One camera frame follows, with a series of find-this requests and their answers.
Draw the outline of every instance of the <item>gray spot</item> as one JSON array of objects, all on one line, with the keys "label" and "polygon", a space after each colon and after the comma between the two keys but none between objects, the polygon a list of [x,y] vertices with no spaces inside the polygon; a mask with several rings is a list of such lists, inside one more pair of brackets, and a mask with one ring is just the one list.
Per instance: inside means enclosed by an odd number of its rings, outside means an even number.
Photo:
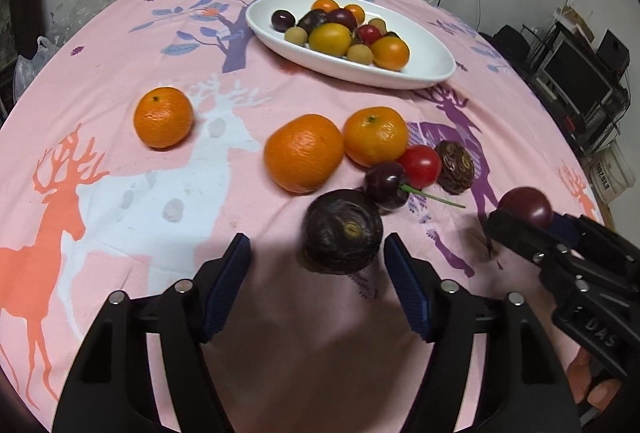
[{"label": "gray spot", "polygon": [[133,203],[133,191],[128,189],[122,194],[122,201],[120,203],[120,207],[122,207],[122,209],[129,209],[129,206],[132,203]]},{"label": "gray spot", "polygon": [[149,171],[148,173],[145,173],[145,178],[146,181],[149,182],[149,187],[152,188],[155,185],[156,180],[158,179],[158,172]]},{"label": "gray spot", "polygon": [[211,138],[220,138],[224,135],[226,122],[223,118],[217,118],[209,123],[207,129],[209,129],[209,136]]},{"label": "gray spot", "polygon": [[162,210],[162,217],[171,223],[178,223],[182,219],[182,212],[184,211],[184,202],[180,198],[173,198],[169,200]]}]

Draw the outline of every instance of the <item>plate of fruit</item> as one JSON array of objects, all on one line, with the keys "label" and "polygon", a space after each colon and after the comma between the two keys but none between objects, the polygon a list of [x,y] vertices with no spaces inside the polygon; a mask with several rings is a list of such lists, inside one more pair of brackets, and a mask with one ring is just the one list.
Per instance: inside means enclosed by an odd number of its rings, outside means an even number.
[{"label": "plate of fruit", "polygon": [[337,79],[417,90],[449,79],[456,61],[431,32],[362,0],[258,0],[246,20],[267,47]]}]

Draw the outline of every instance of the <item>human hand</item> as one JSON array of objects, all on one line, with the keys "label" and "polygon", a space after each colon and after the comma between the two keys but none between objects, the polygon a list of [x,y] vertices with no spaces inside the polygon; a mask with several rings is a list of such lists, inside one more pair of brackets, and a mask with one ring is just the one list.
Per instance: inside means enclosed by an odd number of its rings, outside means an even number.
[{"label": "human hand", "polygon": [[603,381],[593,388],[587,396],[591,386],[590,360],[591,353],[581,348],[569,368],[567,368],[566,377],[569,380],[569,387],[575,403],[582,402],[587,397],[589,404],[603,411],[616,396],[622,383],[615,379]]}]

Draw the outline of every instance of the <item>white bucket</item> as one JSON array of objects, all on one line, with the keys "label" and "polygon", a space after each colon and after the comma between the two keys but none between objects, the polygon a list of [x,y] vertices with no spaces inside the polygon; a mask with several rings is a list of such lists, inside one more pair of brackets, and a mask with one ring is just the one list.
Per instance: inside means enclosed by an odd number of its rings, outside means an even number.
[{"label": "white bucket", "polygon": [[589,178],[596,195],[605,204],[611,203],[636,183],[636,175],[626,163],[615,140],[593,160]]}]

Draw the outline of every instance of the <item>orange deer print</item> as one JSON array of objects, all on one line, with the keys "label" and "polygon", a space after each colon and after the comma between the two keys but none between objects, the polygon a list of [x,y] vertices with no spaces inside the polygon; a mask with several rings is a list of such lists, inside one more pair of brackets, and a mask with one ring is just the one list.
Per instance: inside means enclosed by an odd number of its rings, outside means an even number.
[{"label": "orange deer print", "polygon": [[[82,156],[74,158],[79,145],[80,126],[81,124],[78,124],[76,129],[60,142],[56,150],[47,149],[36,165],[33,186],[38,193],[44,195],[42,203],[47,207],[42,215],[35,243],[22,247],[19,251],[0,248],[0,312],[4,309],[13,317],[26,321],[29,376],[25,397],[36,408],[30,396],[36,347],[44,365],[44,386],[54,399],[58,399],[49,382],[51,362],[45,346],[42,320],[49,314],[49,300],[60,273],[62,234],[66,231],[76,241],[84,236],[85,228],[80,215],[80,200],[76,194],[76,187],[80,184],[93,184],[109,174],[108,171],[97,172],[104,153],[95,159],[97,153],[93,151],[94,138],[89,141]],[[42,170],[49,169],[44,165],[47,156],[50,158],[49,180],[43,184],[40,178],[44,173]],[[0,353],[9,363],[1,345]],[[15,379],[16,390],[20,392],[11,363],[9,367]]]},{"label": "orange deer print", "polygon": [[584,192],[587,188],[584,176],[570,169],[564,161],[562,162],[562,167],[558,168],[556,171],[562,179],[562,182],[564,182],[566,188],[571,193],[571,196],[578,200],[578,203],[582,206],[583,214],[591,220],[596,220],[596,215],[594,214],[596,206]]}]

